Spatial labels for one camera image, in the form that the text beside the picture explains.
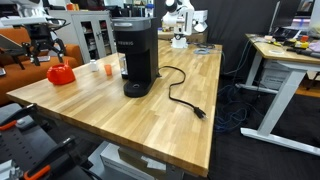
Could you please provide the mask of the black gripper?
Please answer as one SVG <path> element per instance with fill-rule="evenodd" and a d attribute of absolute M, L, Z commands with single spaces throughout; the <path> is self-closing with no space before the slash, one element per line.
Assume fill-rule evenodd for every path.
<path fill-rule="evenodd" d="M 51 50 L 54 51 L 60 63 L 63 62 L 63 56 L 65 54 L 65 46 L 61 39 L 52 39 L 51 29 L 44 24 L 31 24 L 26 26 L 27 32 L 31 39 L 31 44 L 23 42 L 22 48 L 26 56 L 28 56 L 32 63 L 36 66 L 40 65 L 39 59 L 37 57 L 38 52 L 32 47 L 37 47 L 39 45 L 49 45 Z"/>

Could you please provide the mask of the white idle robot arm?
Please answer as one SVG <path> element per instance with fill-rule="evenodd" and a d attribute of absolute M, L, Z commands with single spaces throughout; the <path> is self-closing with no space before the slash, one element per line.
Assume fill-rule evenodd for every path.
<path fill-rule="evenodd" d="M 165 10 L 162 22 L 174 28 L 173 48 L 187 48 L 187 36 L 193 31 L 204 32 L 208 27 L 208 11 L 195 10 L 190 0 L 165 0 Z"/>

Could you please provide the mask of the white working robot arm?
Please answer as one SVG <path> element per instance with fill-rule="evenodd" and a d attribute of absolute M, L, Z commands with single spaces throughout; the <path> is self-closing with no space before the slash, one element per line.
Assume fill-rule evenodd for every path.
<path fill-rule="evenodd" d="M 50 16 L 42 0 L 9 0 L 17 6 L 19 16 L 1 19 L 4 26 L 24 27 L 31 40 L 23 42 L 22 48 L 26 56 L 36 65 L 40 65 L 38 55 L 41 50 L 54 51 L 60 63 L 63 62 L 65 46 L 61 39 L 52 38 L 51 33 L 66 26 L 66 21 Z"/>

